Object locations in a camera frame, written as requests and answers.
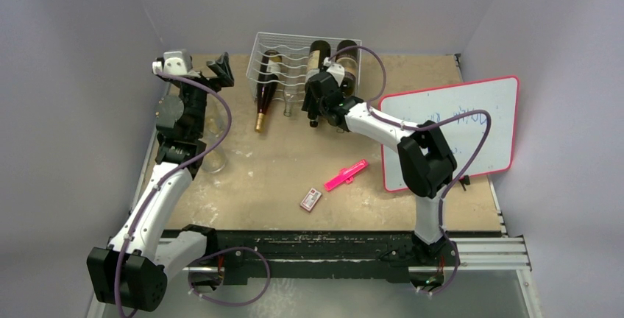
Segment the green bottle cream label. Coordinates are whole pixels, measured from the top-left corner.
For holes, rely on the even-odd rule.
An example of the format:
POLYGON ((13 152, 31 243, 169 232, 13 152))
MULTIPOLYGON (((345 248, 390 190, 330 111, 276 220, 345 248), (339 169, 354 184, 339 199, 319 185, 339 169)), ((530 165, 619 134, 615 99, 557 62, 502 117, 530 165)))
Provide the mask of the green bottle cream label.
POLYGON ((331 46, 326 40, 315 40, 309 49, 308 64, 306 68, 305 76, 305 98, 302 105, 302 110, 307 113, 310 127, 317 127, 318 115, 316 114, 316 105, 313 99, 313 95, 309 92, 308 80, 320 72, 320 68, 326 57, 331 54, 331 46))

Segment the green bottle brown label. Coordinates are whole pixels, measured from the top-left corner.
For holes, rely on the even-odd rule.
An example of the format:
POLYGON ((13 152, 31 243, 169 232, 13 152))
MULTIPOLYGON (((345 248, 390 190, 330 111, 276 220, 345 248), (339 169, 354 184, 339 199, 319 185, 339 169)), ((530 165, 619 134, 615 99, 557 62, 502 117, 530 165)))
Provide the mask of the green bottle brown label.
POLYGON ((344 68, 341 89, 346 96, 352 96, 355 93, 358 82, 359 51, 357 48, 347 49, 351 46, 357 46, 357 43, 353 40, 342 40, 337 45, 336 62, 344 68))

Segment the clear bottle with black cap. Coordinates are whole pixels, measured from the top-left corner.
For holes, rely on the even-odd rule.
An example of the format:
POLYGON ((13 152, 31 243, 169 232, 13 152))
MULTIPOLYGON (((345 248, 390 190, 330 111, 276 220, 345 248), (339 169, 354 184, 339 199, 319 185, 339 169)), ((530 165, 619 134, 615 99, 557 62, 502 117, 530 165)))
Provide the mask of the clear bottle with black cap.
MULTIPOLYGON (((215 98, 207 95, 204 130, 201 138, 201 141, 206 143, 207 148, 212 147, 219 140, 227 126, 216 103, 215 98)), ((227 157, 222 147, 215 146, 203 157, 201 168, 208 173, 217 173, 225 167, 226 161, 227 157)))

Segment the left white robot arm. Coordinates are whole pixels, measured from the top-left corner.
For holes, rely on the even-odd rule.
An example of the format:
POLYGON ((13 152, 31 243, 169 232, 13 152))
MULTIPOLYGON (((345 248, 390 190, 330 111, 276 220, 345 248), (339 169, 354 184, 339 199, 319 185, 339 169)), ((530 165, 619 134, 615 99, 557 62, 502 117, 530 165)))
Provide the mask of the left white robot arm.
POLYGON ((208 237, 207 227, 191 225, 168 244, 160 239, 181 196, 196 177, 203 158, 226 137, 211 146, 202 141, 208 97, 213 96, 233 120, 230 108, 218 95, 235 79, 230 56, 223 53, 206 66, 213 77, 193 69, 190 54, 182 49, 163 53, 152 72, 176 86, 176 95, 165 95, 155 110, 158 149, 152 176, 120 231, 106 247, 94 247, 87 258, 96 299, 114 305, 120 317, 154 311, 163 300, 170 279, 197 261, 209 266, 219 258, 219 245, 208 237))

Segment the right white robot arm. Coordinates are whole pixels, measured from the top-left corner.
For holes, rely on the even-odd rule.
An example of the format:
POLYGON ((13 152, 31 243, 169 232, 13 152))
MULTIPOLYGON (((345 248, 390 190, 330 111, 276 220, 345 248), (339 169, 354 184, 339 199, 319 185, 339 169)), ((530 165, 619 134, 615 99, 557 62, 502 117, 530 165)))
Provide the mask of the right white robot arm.
POLYGON ((302 109, 311 118, 321 116, 331 126, 364 135, 398 155, 403 182, 416 200, 414 257, 422 264, 439 258, 450 243, 444 229, 444 196, 457 168, 440 127, 432 121, 409 127, 356 96, 346 96, 326 71, 305 83, 302 109))

